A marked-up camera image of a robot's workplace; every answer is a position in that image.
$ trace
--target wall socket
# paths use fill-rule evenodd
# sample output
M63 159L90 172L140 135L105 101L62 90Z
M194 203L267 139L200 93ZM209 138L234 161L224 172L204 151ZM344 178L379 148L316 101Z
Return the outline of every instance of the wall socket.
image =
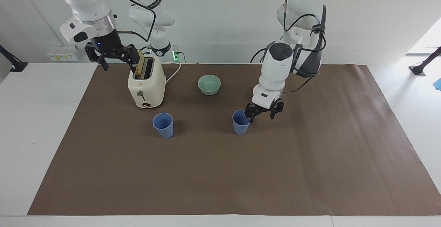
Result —
M51 48L46 52L53 62L79 62L82 58L81 53L74 46L62 46Z

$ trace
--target blue cup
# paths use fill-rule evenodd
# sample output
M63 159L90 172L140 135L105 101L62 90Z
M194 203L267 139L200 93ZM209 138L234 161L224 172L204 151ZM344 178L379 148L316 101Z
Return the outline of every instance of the blue cup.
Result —
M245 110L237 110L233 113L233 128L238 135L244 135L249 127L249 119L245 117Z
M153 127L162 137L170 138L173 136L173 117L167 112L160 113L153 118Z

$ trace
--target black cable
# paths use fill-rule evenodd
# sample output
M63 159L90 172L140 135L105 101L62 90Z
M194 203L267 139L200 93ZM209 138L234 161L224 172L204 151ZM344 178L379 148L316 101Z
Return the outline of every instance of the black cable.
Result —
M312 78L314 78L315 76L311 76L307 81L305 81L298 89L294 90L294 91L283 91L284 93L295 93L298 90L301 90L302 87L304 87L310 80L312 80Z
M312 13L303 14L303 15L300 16L296 21L294 21L294 23L293 23L288 29L285 29L285 31L289 31L289 30L291 30L291 28L293 28L293 26L294 26L299 20L301 20L302 18L307 17L307 16L316 17L316 16L315 16L314 14L312 14ZM283 20L283 28L285 28L285 21L286 21L286 17L285 17L284 20Z
M323 43L324 43L322 48L320 48L318 50L310 50L310 49L303 49L302 48L302 51L311 51L311 52L323 51L326 48L326 38L325 38L325 36L323 34L320 34L320 38L321 38L321 40L323 40Z
M259 50L258 52L256 52L256 54L254 54L254 56L251 58L251 61L249 61L249 63L253 63L253 60L256 58L256 56L261 53L262 51L265 51L266 48Z
M134 3L134 4L136 4L136 5L138 5L138 6L142 7L142 8L144 8L144 9L147 9L148 11L150 11L150 12L153 13L153 23L152 23L152 26L150 27L150 32L148 33L148 37L147 37L147 42L148 42L148 41L150 40L150 36L152 35L153 26L155 25L155 22L156 22L156 13L155 13L155 11L153 11L153 9L151 9L151 8L148 7L148 6L144 6L144 5L142 5L142 4L139 4L138 2L136 2L136 1L134 1L134 0L128 0L128 1L130 1L130 2L132 2L132 3Z
M288 0L285 0L285 10L284 10L284 14L283 14L283 29L284 29L284 31L285 32L287 32L287 31L289 31L289 30L291 30L291 28L293 28L293 26L299 21L299 20L301 20L302 18L304 18L304 17L307 17L307 16L312 16L312 17L316 17L314 14L312 14L312 13L307 13L307 14L304 14L304 15L302 15L302 16L300 16L296 21L294 21L294 23L287 29L286 28L286 9L287 9L287 7L288 7Z
M185 58L185 54L182 51L178 51L176 54L183 54L184 56L184 62L187 63L187 59Z
M135 34L138 37L142 38L142 40L144 40L145 42L148 42L148 40L145 39L145 37L143 37L141 34L134 32L134 31L116 31L117 33L121 33L121 34Z

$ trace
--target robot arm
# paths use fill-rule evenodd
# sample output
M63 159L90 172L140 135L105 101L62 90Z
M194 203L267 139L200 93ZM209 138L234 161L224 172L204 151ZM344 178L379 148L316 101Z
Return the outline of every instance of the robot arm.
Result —
M134 45L123 46L116 32L114 15L105 0L65 0L72 9L73 17L60 27L70 43L91 40L85 51L91 62L101 64L107 71L105 58L120 59L136 70L140 56Z
M139 3L150 7L156 13L156 20L152 12L133 4L129 9L129 15L134 23L137 23L146 33L150 33L150 46L153 53L162 62L174 62L179 59L175 53L177 48L170 43L164 27L172 26L175 23L174 12L162 0L138 0Z
M280 41L269 44L265 51L259 84L252 103L245 109L251 122L263 112L271 112L271 119L282 112L284 103L280 97L290 73L308 78L318 75L320 69L321 50L326 42L323 1L287 0L280 6L277 18L284 35ZM308 43L304 42L300 29L310 31Z

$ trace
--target white table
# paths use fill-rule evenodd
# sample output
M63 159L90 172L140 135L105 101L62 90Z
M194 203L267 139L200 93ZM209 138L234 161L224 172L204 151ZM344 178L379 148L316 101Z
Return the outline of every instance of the white table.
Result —
M425 78L369 66L438 190L441 189L440 61ZM25 216L96 64L30 64L0 84L0 226L441 226L441 216Z

